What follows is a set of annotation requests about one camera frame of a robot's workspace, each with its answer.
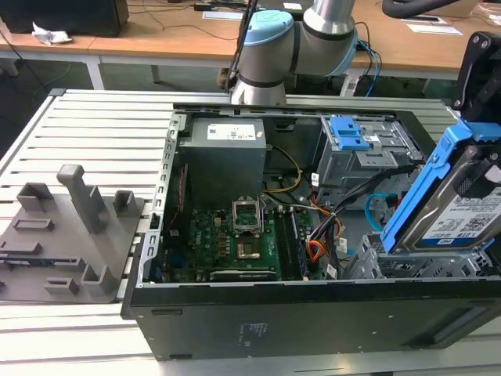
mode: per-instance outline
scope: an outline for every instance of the gray robot fixture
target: gray robot fixture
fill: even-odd
[[[284,105],[288,73],[338,75],[345,72],[358,42],[351,17],[354,0],[315,0],[302,23],[286,12],[252,17],[232,104]]]

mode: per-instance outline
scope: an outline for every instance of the motherboard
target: motherboard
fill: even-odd
[[[167,250],[166,278],[172,283],[301,278],[307,273],[302,244],[311,231],[306,210],[256,211],[249,204],[237,212],[196,209],[184,249]]]

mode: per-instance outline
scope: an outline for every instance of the blue latch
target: blue latch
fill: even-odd
[[[330,129],[337,137],[340,150],[370,149],[370,145],[363,139],[360,128],[351,116],[331,116]]]

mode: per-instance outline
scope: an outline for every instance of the floor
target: floor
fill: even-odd
[[[44,89],[28,69],[26,62],[18,61],[19,75],[15,78],[6,73],[0,75],[0,157],[9,149],[31,116],[46,97]],[[41,81],[51,88],[92,89],[87,68],[83,63],[30,61],[29,67]],[[220,92],[216,85],[218,70],[213,68],[160,67],[163,82],[153,83],[151,70],[143,65],[103,64],[104,84],[110,90],[149,90],[181,92]],[[294,77],[286,81],[286,91],[295,94],[339,95],[343,77],[327,81],[325,78],[301,75],[294,87]],[[362,80],[357,96],[364,96],[372,78]],[[405,78],[378,78],[371,96],[423,98],[424,80]],[[431,92],[427,97],[449,96],[450,83]]]

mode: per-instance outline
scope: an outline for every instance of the slotted metal workbench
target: slotted metal workbench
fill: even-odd
[[[53,193],[65,192],[56,173],[63,163],[78,163],[86,183],[97,184],[103,195],[126,188],[147,200],[137,243],[146,229],[173,103],[227,99],[222,94],[85,90],[47,98],[0,162],[0,233],[20,207],[16,195],[24,183],[42,182]],[[435,140],[456,121],[437,100],[290,96],[288,103],[412,110]],[[129,270],[130,262],[119,298]],[[0,374],[501,374],[501,319],[446,350],[158,363],[135,322],[120,318],[120,309],[120,303],[0,302]]]

